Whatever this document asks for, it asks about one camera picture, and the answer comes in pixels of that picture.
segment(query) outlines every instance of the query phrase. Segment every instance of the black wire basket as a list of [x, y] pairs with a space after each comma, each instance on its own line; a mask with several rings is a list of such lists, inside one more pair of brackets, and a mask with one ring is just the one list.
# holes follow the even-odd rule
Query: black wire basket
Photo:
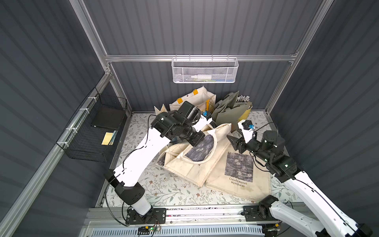
[[[83, 110], [83, 114], [75, 126], [70, 129], [66, 141], [57, 143], [68, 157], [97, 162], [106, 162], [108, 159], [112, 159], [115, 146], [117, 146], [113, 141], [116, 139], [123, 118], [119, 121], [116, 130], [92, 126], [92, 121], [102, 107], [122, 110], [125, 116], [126, 99], [97, 94], [88, 107]], [[102, 145], [107, 132], [113, 133], [112, 139], [107, 145]]]

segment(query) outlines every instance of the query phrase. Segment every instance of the black cable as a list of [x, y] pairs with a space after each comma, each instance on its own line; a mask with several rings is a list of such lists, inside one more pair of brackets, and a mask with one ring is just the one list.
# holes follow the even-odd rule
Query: black cable
[[269, 122], [269, 123], [267, 123], [267, 124], [263, 125], [262, 127], [258, 128], [258, 129], [257, 129], [257, 130], [255, 130], [255, 131], [257, 132], [259, 129], [263, 128], [264, 126], [267, 126], [267, 125], [269, 125], [269, 124], [273, 124], [273, 123], [274, 123], [274, 122]]
[[153, 215], [151, 215], [150, 218], [149, 218], [149, 220], [147, 220], [148, 217], [145, 217], [145, 220], [143, 220], [142, 218], [143, 218], [144, 216], [141, 216], [140, 214], [138, 214], [137, 211], [136, 211], [136, 213], [137, 213], [139, 219], [140, 219], [144, 224], [149, 223], [149, 222], [151, 221], [151, 219], [153, 218]]
[[[146, 145], [146, 143], [147, 143], [147, 139], [149, 138], [149, 119], [150, 119], [150, 117], [151, 116], [156, 116], [156, 115], [149, 115], [149, 117], [147, 118], [147, 136], [146, 136], [146, 141], [145, 141], [145, 145]], [[123, 169], [125, 169], [125, 167], [124, 167], [124, 162], [125, 162], [125, 160], [133, 153], [133, 151], [136, 151], [136, 150], [139, 150], [139, 149], [141, 149], [141, 148], [137, 148], [137, 149], [134, 149], [134, 150], [132, 150], [130, 153], [128, 153], [126, 156], [125, 156], [125, 158], [124, 158], [124, 160], [122, 161], [122, 168]]]
[[[287, 203], [291, 203], [291, 201], [287, 201], [284, 205], [286, 205]], [[292, 206], [292, 209], [293, 209], [292, 203], [291, 203], [291, 206]]]
[[109, 211], [109, 213], [111, 214], [111, 216], [113, 217], [113, 219], [115, 219], [118, 223], [120, 223], [121, 225], [123, 225], [123, 226], [126, 226], [126, 227], [129, 227], [130, 226], [130, 224], [128, 223], [128, 224], [124, 224], [124, 223], [122, 223], [121, 221], [119, 221], [115, 216], [114, 216], [114, 214], [111, 212], [111, 209], [109, 208], [109, 205], [108, 205], [108, 200], [107, 200], [107, 198], [106, 198], [106, 192], [107, 192], [107, 190], [108, 190], [108, 187], [109, 187], [109, 185], [111, 184], [111, 182], [113, 182], [118, 176], [120, 176], [120, 175], [117, 175], [114, 179], [112, 179], [109, 183], [108, 183], [108, 185], [106, 186], [106, 188], [105, 188], [105, 191], [104, 191], [104, 197], [105, 197], [105, 202], [106, 202], [106, 206], [108, 207], [108, 211]]
[[259, 213], [259, 210], [258, 210], [258, 211], [255, 211], [255, 212], [247, 212], [247, 211], [245, 211], [245, 212], [241, 212], [240, 214], [241, 214], [242, 216], [247, 216], [247, 215], [251, 215], [251, 214], [253, 214], [253, 213]]
[[258, 170], [261, 170], [261, 171], [263, 171], [263, 172], [269, 172], [268, 170], [262, 170], [262, 169], [260, 169], [260, 168], [257, 166], [257, 164], [255, 163], [254, 158], [253, 158], [253, 156], [251, 155], [251, 152], [249, 152], [249, 154], [250, 154], [250, 156], [251, 156], [251, 159], [252, 159], [253, 162], [254, 162], [254, 165], [257, 167]]
[[136, 149], [132, 150], [131, 152], [129, 152], [129, 153], [125, 156], [124, 160], [122, 161], [122, 168], [125, 169], [125, 167], [124, 167], [124, 162], [126, 161], [126, 158], [128, 158], [128, 157], [132, 154], [133, 151], [136, 151], [136, 150], [142, 149], [142, 148], [144, 148], [144, 147], [145, 147], [145, 146], [140, 147], [140, 148], [136, 148]]
[[[291, 227], [288, 227], [285, 231], [283, 231], [282, 233], [286, 232], [289, 228]], [[281, 235], [282, 233], [278, 234], [277, 236]]]
[[279, 129], [278, 129], [278, 126], [274, 123], [275, 127], [276, 127], [276, 138], [275, 138], [275, 142], [273, 143], [273, 145], [275, 146], [278, 146], [278, 144], [276, 143], [278, 141], [278, 136], [279, 136]]
[[122, 218], [124, 219], [125, 223], [127, 222], [125, 217], [124, 217], [124, 204], [125, 202], [122, 202], [122, 208], [121, 208], [121, 214], [122, 214]]
[[155, 224], [153, 225], [153, 229], [154, 229], [154, 231], [153, 231], [153, 234], [151, 235], [151, 237], [153, 237], [153, 235], [155, 234], [155, 230], [157, 229], [157, 221], [155, 222]]
[[149, 115], [149, 117], [147, 118], [147, 136], [146, 136], [145, 145], [147, 143], [147, 139], [149, 138], [149, 119], [150, 119], [151, 116], [155, 116], [156, 117], [156, 115]]
[[308, 184], [306, 184], [306, 183], [304, 183], [303, 181], [301, 181], [301, 180], [298, 180], [298, 179], [293, 179], [293, 180], [297, 180], [297, 181], [299, 181], [299, 182], [301, 182], [301, 183], [303, 183], [303, 184], [305, 184], [305, 185], [307, 185], [310, 189], [312, 189], [312, 191], [313, 192], [316, 192], [325, 202], [326, 202], [326, 204], [328, 204], [329, 205], [329, 207], [337, 214], [337, 216], [352, 230], [352, 231], [354, 231], [355, 233], [357, 233], [360, 237], [361, 237], [361, 235], [358, 233], [358, 232], [356, 232], [340, 215], [339, 215], [339, 213], [332, 207], [332, 205], [330, 205], [330, 203], [328, 202], [328, 201], [326, 201], [325, 200], [325, 198], [319, 193], [319, 192], [317, 192], [317, 190], [315, 190], [314, 188], [312, 188], [311, 186], [309, 186]]

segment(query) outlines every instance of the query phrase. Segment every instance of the gray corrugated wall panel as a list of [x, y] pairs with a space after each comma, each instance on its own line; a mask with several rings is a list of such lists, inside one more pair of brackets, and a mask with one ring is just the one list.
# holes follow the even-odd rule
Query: gray corrugated wall panel
[[108, 54], [290, 54], [320, 0], [85, 0]]
[[249, 95], [254, 109], [264, 109], [281, 79], [286, 62], [241, 62], [235, 83], [179, 84], [172, 81], [169, 62], [113, 62], [134, 111], [151, 111], [174, 102], [196, 88], [217, 95], [217, 101], [229, 92]]
[[379, 2], [335, 0], [271, 116], [291, 156], [378, 229]]
[[[0, 35], [2, 219], [104, 71], [68, 1], [0, 1]], [[14, 236], [77, 235], [106, 166], [63, 157]]]

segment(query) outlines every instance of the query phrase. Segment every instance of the white mesh basket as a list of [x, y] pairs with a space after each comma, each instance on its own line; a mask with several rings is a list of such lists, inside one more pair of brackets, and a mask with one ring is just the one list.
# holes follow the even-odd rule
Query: white mesh basket
[[233, 83], [238, 61], [229, 57], [175, 57], [171, 66], [175, 83]]

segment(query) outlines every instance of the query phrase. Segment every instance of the vent grille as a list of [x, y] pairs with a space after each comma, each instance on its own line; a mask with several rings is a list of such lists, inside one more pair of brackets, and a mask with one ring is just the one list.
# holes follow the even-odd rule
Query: vent grille
[[[138, 227], [124, 228], [95, 228], [93, 237], [137, 237]], [[229, 224], [229, 225], [209, 225], [209, 226], [163, 226], [160, 231], [156, 231], [154, 236], [192, 236], [192, 235], [260, 235], [262, 227], [250, 224]]]

